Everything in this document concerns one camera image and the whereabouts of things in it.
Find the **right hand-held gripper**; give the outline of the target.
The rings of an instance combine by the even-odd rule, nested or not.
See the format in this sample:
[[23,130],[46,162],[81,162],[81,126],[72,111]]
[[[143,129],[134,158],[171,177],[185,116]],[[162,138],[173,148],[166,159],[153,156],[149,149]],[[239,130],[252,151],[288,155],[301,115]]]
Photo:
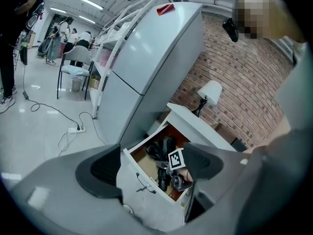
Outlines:
[[167,175],[171,178],[172,187],[178,192],[190,188],[193,184],[192,181],[187,180],[187,176],[179,173],[179,169],[186,169],[182,151],[183,148],[178,148],[168,154],[169,162],[166,169]]

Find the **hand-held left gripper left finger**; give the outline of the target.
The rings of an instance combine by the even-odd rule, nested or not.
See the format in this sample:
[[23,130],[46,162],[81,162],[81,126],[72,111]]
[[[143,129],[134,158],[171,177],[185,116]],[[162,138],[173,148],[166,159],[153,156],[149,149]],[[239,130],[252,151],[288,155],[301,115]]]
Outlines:
[[75,170],[78,184],[97,198],[122,198],[116,186],[121,167],[120,145],[106,145],[99,153],[80,162]]

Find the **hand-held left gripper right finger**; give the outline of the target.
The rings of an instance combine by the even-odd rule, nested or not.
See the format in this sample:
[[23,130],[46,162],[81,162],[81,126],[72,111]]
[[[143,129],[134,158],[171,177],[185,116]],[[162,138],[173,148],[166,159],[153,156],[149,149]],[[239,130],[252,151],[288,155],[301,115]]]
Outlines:
[[186,142],[183,147],[183,158],[193,181],[200,179],[210,180],[224,167],[218,156],[219,149],[211,146]]

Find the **black items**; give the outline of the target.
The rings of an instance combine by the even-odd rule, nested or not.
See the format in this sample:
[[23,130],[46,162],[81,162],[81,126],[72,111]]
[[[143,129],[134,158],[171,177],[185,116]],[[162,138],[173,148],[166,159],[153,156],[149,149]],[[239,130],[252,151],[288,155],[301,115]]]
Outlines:
[[166,170],[169,165],[168,154],[176,149],[177,141],[174,137],[165,137],[153,142],[146,148],[147,154],[155,160],[157,166],[157,183],[162,191],[166,191],[170,184],[170,176]]

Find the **white drawer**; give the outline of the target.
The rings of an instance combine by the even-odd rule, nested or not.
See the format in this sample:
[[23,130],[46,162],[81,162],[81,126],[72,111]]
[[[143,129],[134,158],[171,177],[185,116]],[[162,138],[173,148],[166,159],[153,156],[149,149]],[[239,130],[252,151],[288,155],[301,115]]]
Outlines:
[[155,141],[160,141],[165,137],[174,137],[177,140],[177,148],[182,148],[183,143],[191,141],[190,130],[187,127],[166,122],[154,133],[147,136],[131,149],[124,149],[123,152],[135,171],[135,178],[147,187],[147,190],[160,195],[173,205],[185,206],[188,200],[189,190],[177,191],[169,185],[166,191],[162,191],[157,184],[157,165],[156,162],[147,154],[146,147]]

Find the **white desk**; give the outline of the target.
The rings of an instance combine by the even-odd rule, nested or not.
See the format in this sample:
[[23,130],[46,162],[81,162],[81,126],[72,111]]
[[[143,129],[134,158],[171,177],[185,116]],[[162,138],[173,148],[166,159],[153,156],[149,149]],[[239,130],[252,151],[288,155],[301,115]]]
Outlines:
[[[190,142],[220,148],[228,152],[236,150],[225,141],[211,126],[203,119],[196,117],[184,106],[168,103],[169,114],[160,125],[154,125],[149,130],[149,135],[154,133],[166,122],[187,127],[192,137]],[[124,200],[134,210],[134,218],[147,228],[153,235],[166,235],[168,232],[182,226],[183,214],[187,211],[185,206],[173,205],[160,195],[147,190],[138,179],[135,171],[124,152],[121,154],[121,168],[118,173],[117,182],[122,187]]]

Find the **brown box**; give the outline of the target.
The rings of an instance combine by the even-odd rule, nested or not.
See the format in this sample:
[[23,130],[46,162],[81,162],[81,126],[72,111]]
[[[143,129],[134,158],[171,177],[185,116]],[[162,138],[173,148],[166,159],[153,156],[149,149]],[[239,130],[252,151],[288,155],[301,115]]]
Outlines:
[[216,126],[215,131],[229,144],[232,144],[236,139],[235,134],[233,134],[227,127],[225,127],[221,123]]

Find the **black box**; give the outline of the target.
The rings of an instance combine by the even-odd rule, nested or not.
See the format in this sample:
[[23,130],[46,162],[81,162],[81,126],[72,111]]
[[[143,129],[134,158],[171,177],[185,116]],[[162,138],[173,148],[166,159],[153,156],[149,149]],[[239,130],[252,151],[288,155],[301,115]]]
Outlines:
[[247,150],[247,147],[242,143],[242,141],[238,138],[235,138],[234,141],[231,143],[231,146],[237,151],[237,152],[244,152]]

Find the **white shade table lamp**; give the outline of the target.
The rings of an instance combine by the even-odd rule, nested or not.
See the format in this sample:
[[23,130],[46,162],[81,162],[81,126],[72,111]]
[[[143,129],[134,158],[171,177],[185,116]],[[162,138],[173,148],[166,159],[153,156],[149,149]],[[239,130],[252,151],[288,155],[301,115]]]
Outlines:
[[198,95],[201,97],[199,106],[192,113],[200,117],[202,108],[208,104],[216,106],[222,93],[222,86],[214,80],[210,80],[198,90]]

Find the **cardboard box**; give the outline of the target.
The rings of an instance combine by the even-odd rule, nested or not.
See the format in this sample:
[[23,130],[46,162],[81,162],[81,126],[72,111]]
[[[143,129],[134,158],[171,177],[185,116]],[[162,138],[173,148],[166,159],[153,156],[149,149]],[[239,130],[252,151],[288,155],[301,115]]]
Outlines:
[[89,88],[98,89],[100,84],[101,77],[97,75],[93,75],[89,79]]

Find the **metal waste bin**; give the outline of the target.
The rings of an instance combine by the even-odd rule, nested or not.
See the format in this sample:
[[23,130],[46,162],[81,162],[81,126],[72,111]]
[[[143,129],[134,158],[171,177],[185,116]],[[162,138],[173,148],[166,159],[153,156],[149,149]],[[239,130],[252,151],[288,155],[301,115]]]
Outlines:
[[71,90],[73,92],[80,91],[81,83],[82,83],[82,79],[80,77],[73,77],[72,78]]

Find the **grey refrigerator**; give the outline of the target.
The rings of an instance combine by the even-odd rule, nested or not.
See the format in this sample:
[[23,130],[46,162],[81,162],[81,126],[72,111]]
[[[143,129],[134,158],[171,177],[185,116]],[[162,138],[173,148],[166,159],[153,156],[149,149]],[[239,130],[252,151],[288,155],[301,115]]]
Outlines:
[[140,142],[203,49],[201,5],[152,8],[120,50],[104,86],[97,120],[106,144]]

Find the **light blue cloth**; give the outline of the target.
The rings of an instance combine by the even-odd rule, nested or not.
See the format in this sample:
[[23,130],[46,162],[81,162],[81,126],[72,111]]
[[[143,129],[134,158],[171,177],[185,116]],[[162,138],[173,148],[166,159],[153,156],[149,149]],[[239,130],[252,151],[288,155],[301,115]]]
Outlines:
[[89,76],[89,71],[82,67],[76,67],[72,65],[62,66],[61,72],[70,74],[72,76],[80,75],[80,76]]

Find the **grey chair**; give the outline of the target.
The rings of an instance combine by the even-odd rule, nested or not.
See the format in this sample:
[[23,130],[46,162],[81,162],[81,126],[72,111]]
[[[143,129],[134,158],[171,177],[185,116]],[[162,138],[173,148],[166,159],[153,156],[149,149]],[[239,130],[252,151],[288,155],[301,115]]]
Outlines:
[[63,54],[60,68],[59,68],[59,73],[58,73],[58,81],[57,81],[57,89],[56,89],[57,90],[57,99],[59,99],[59,91],[61,90],[61,87],[62,87],[63,72],[61,72],[61,68],[62,68],[62,66],[65,66],[64,62],[66,60],[78,61],[78,62],[83,63],[83,65],[88,66],[87,70],[89,71],[89,76],[82,76],[85,78],[84,83],[82,85],[82,89],[84,89],[84,87],[85,87],[84,100],[86,100],[87,90],[89,88],[89,79],[90,79],[90,75],[91,75],[91,71],[92,71],[94,62],[92,61],[92,59],[90,57],[89,50],[83,46],[75,46],[72,50]]

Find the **white shelving rack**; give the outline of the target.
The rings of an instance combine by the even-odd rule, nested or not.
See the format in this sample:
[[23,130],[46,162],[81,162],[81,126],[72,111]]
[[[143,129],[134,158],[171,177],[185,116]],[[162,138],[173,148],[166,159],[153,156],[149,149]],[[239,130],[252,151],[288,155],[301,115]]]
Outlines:
[[126,42],[126,37],[130,35],[132,29],[140,21],[147,10],[155,5],[159,0],[136,0],[131,2],[110,22],[105,24],[100,34],[96,37],[95,47],[97,52],[92,55],[93,65],[91,71],[97,70],[100,81],[96,89],[90,89],[90,99],[92,104],[91,117],[97,117],[103,89],[108,76],[110,75],[111,65],[117,52],[122,49]]

